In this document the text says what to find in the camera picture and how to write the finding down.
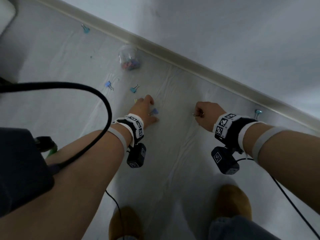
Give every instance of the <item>wall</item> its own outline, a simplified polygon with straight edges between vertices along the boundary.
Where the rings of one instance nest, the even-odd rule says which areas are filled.
[[[63,0],[320,118],[320,0]]]

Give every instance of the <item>foot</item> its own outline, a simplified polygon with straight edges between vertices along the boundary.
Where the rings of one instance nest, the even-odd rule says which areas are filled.
[[[120,210],[124,230],[122,228],[119,211],[117,210],[110,220],[109,240],[117,240],[123,236],[133,236],[142,240],[143,230],[138,215],[130,206],[125,206]]]
[[[246,194],[237,186],[223,185],[218,193],[213,208],[214,220],[218,217],[229,217],[241,215],[252,220],[251,205]]]

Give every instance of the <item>jeans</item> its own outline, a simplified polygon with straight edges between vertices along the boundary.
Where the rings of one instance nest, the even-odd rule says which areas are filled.
[[[137,240],[126,236],[125,240]],[[208,240],[279,240],[262,227],[242,216],[220,217],[209,228]]]

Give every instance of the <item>leg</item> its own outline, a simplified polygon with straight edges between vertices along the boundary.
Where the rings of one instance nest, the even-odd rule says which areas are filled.
[[[219,190],[214,204],[213,219],[209,229],[209,240],[278,239],[251,221],[249,199],[234,185],[224,185]]]
[[[122,229],[120,214],[117,210],[110,220],[109,240],[122,240],[124,236],[125,240],[142,240],[142,224],[134,210],[129,206],[121,208],[121,217],[124,231]]]

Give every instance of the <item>baseboard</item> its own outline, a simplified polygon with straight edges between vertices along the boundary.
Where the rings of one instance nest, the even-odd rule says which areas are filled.
[[[154,55],[166,62],[173,64],[183,70],[197,75],[209,82],[223,87],[235,94],[238,94],[254,103],[257,103],[267,109],[270,109],[282,116],[296,121],[312,130],[320,132],[320,120],[307,113],[304,113],[288,104],[262,94],[252,88],[247,87],[229,77],[223,76],[207,67],[197,64],[181,55],[178,55],[162,46],[152,43],[140,36],[132,34],[118,26],[115,26],[105,20],[82,11],[62,0],[37,0],[46,6],[56,9],[57,11],[70,16],[89,27],[96,28],[110,36],[116,37],[126,43],[132,43],[139,49]]]

